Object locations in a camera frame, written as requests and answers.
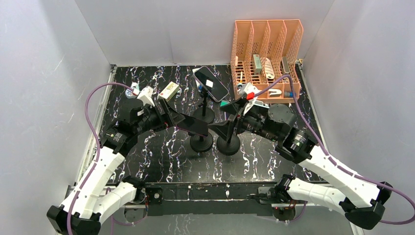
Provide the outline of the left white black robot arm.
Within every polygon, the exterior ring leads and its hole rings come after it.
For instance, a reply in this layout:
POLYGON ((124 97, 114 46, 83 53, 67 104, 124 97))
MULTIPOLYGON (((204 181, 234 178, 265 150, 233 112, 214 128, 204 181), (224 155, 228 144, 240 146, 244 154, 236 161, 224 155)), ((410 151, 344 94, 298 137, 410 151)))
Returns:
POLYGON ((162 131, 182 122, 185 117, 166 101, 160 101, 164 113, 153 104, 128 99, 117 120, 97 144, 96 159, 80 183, 59 206, 51 206, 47 218, 62 235, 96 235, 101 225, 128 202, 140 204, 148 197, 145 183, 127 176, 107 195, 100 197, 109 178, 137 144, 138 136, 149 130, 162 131))

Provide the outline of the purple-edged phone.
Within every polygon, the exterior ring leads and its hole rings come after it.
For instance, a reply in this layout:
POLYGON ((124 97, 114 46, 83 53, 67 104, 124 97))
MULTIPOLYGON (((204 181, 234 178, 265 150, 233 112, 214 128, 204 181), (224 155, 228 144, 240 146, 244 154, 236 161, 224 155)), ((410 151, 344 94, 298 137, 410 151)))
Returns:
POLYGON ((192 133, 194 135, 208 135, 208 123, 194 117, 185 116, 184 120, 176 125, 179 129, 192 133))

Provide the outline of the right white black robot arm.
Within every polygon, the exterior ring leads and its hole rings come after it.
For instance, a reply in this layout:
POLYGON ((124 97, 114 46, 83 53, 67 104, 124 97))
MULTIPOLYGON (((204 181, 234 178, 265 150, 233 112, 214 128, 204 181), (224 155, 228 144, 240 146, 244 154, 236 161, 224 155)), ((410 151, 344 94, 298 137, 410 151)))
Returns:
POLYGON ((295 127, 296 116, 284 104, 261 107, 239 99, 222 106, 229 112, 226 121, 212 123, 209 129, 218 135, 217 148, 224 155, 240 149, 238 134, 250 132, 276 143, 276 152, 318 174, 329 186, 308 183, 284 174, 272 187, 260 187, 251 198, 263 204, 305 201, 337 211, 354 225, 373 229, 382 219, 391 186, 365 182, 355 171, 342 165, 331 155, 314 152, 316 139, 295 127))

